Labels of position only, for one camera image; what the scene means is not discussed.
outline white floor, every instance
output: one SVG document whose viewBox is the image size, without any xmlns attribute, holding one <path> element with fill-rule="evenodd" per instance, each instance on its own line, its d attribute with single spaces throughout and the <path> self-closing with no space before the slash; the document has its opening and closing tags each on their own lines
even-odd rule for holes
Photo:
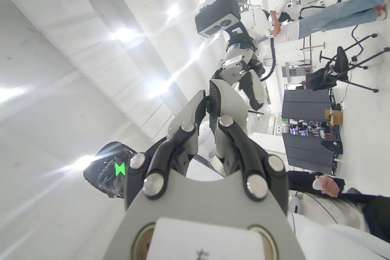
<svg viewBox="0 0 390 260">
<path fill-rule="evenodd" d="M 362 42 L 362 61 L 385 47 L 390 47 L 390 6 L 385 21 L 361 25 L 355 37 L 377 33 L 375 39 Z M 323 54 L 333 56 L 336 48 L 347 48 L 354 43 L 352 29 L 334 30 L 328 33 L 328 42 Z M 347 51 L 348 58 L 359 52 L 359 47 Z M 317 57 L 319 50 L 313 54 Z M 390 52 L 382 54 L 366 64 L 369 69 L 354 69 L 351 81 L 371 88 L 379 93 L 339 83 L 334 89 L 336 102 L 344 99 L 344 123 L 341 137 L 344 145 L 342 161 L 337 176 L 344 178 L 348 186 L 362 193 L 390 196 Z"/>
</svg>

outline white sleeve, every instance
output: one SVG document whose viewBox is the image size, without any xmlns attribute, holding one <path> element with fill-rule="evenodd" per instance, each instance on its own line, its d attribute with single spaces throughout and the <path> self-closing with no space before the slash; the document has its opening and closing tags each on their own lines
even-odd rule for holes
<svg viewBox="0 0 390 260">
<path fill-rule="evenodd" d="M 289 41 L 286 35 L 286 30 L 283 29 L 283 26 L 280 27 L 280 32 L 273 37 L 274 44 L 285 43 Z"/>
</svg>

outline white ceiling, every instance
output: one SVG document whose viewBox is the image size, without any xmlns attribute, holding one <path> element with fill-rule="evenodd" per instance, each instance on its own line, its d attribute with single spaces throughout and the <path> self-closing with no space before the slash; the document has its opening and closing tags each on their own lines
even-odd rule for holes
<svg viewBox="0 0 390 260">
<path fill-rule="evenodd" d="M 168 22 L 172 5 L 181 12 Z M 225 41 L 207 40 L 194 60 L 205 41 L 195 30 L 199 0 L 0 0 L 0 8 L 0 88 L 26 91 L 0 109 L 0 258 L 99 259 L 122 201 L 80 172 L 51 171 L 109 141 L 143 151 L 165 136 L 207 89 Z M 124 27 L 142 37 L 116 40 Z"/>
<path fill-rule="evenodd" d="M 220 38 L 188 65 L 205 41 L 195 29 L 199 0 L 12 1 L 37 33 L 154 141 L 165 135 L 188 100 L 207 88 L 224 51 Z M 169 22 L 167 10 L 172 5 L 181 12 Z M 142 34 L 141 41 L 126 44 L 113 39 L 123 27 Z M 156 93 L 167 82 L 168 90 Z"/>
</svg>

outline person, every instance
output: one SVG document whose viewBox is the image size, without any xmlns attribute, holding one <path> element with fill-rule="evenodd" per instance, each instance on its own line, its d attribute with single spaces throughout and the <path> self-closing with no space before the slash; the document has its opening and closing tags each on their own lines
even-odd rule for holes
<svg viewBox="0 0 390 260">
<path fill-rule="evenodd" d="M 288 171 L 287 176 L 290 196 L 301 200 L 303 216 L 324 226 L 347 225 L 390 243 L 390 198 L 356 189 L 343 193 L 343 179 L 322 173 Z M 312 187 L 316 178 L 321 178 L 322 191 Z"/>
<path fill-rule="evenodd" d="M 304 39 L 318 31 L 342 29 L 343 27 L 386 19 L 384 4 L 387 0 L 351 0 L 330 5 L 320 12 L 301 20 L 281 26 L 276 12 L 269 14 L 273 22 L 274 43 Z"/>
</svg>

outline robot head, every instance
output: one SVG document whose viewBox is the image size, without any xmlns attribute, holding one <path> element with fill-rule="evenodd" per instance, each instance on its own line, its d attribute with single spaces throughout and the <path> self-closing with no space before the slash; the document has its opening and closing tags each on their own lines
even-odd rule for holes
<svg viewBox="0 0 390 260">
<path fill-rule="evenodd" d="M 216 0 L 195 16 L 196 29 L 204 37 L 213 37 L 224 30 L 229 33 L 238 27 L 240 20 L 240 8 L 235 0 Z"/>
</svg>

